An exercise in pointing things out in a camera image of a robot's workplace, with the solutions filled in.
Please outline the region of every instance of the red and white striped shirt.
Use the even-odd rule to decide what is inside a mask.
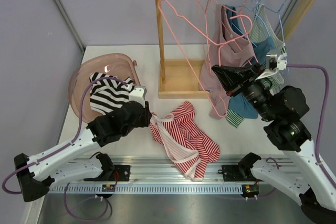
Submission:
[[[215,162],[219,146],[194,123],[195,109],[185,101],[171,114],[159,119],[153,113],[150,128],[154,140],[164,145],[167,155],[187,178],[202,180],[207,163]]]

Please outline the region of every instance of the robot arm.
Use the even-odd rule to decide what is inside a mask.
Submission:
[[[259,64],[242,68],[215,65],[212,70],[228,96],[242,93],[262,120],[271,122],[264,127],[267,137],[299,167],[304,180],[274,169],[253,153],[239,162],[240,172],[245,177],[261,179],[291,197],[315,223],[335,223],[336,189],[322,171],[315,157],[311,134],[300,121],[309,111],[301,89],[286,86],[272,95],[259,80],[265,72],[265,68]],[[336,181],[328,166],[325,163],[323,166]]]
[[[76,139],[67,140],[33,156],[19,154],[14,158],[17,179],[24,201],[33,201],[47,194],[50,188],[84,178],[110,177],[113,163],[107,154],[88,161],[64,165],[89,151],[118,141],[136,127],[149,126],[151,113],[145,102],[145,87],[136,86],[130,101],[121,108],[95,118],[82,129]]]

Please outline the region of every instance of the gray wall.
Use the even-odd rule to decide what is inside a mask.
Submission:
[[[335,0],[317,0],[286,43],[290,63],[319,64],[329,72],[330,93],[320,152],[334,173],[336,173],[335,10]],[[313,137],[316,138],[324,94],[322,72],[319,70],[290,69],[286,81],[288,84],[303,89],[310,107],[310,112],[303,118],[303,121]]]
[[[51,0],[0,0],[0,171],[56,144],[67,85],[81,55]],[[18,190],[16,179],[8,188]],[[0,222],[21,223],[28,204],[0,190]]]
[[[169,0],[178,12],[197,24],[195,0]],[[243,0],[219,0],[221,3],[240,5]],[[279,8],[284,0],[265,0],[271,8]],[[157,44],[158,31],[154,0],[62,0],[71,21],[85,45]],[[201,37],[185,22],[173,15],[163,3],[163,10],[181,43],[197,43]],[[213,24],[214,14],[209,15]],[[271,18],[278,24],[277,16]],[[166,44],[175,44],[164,24]]]

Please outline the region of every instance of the wooden post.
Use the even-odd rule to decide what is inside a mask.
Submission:
[[[290,15],[289,20],[284,25],[283,35],[285,41],[288,41],[290,36],[293,34],[295,29],[298,27],[299,23],[302,21],[303,17],[306,15],[309,8],[312,6],[315,0],[301,0],[298,7],[295,9],[293,14]]]
[[[159,6],[161,6],[160,0],[155,0],[156,6],[156,21],[157,21],[157,33],[159,35],[159,49],[160,49],[160,78],[162,79],[162,83],[166,82],[166,72],[164,68],[164,47],[163,47],[163,27],[162,27],[162,15],[159,10]]]

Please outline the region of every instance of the table top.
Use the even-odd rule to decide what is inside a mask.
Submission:
[[[193,59],[203,58],[202,45],[183,45],[186,54]],[[183,58],[177,45],[164,46],[166,59]],[[181,105],[184,99],[159,99],[159,46],[158,45],[131,45],[131,46],[88,46],[83,62],[94,57],[119,52],[136,60],[135,68],[141,85],[146,86],[146,100],[150,110],[159,117],[164,117]],[[267,138],[263,127],[267,123],[260,117],[255,120],[245,119],[236,129],[226,119],[213,119],[209,117],[211,104],[207,99],[188,99],[195,108],[195,123],[214,142],[220,146],[221,157],[232,155],[245,155],[249,152],[267,156],[282,155]],[[72,138],[78,128],[79,119],[69,107],[59,142]],[[155,142],[149,128],[134,129],[120,141],[104,146],[99,151],[109,155],[136,157],[136,158],[167,158],[163,145]]]

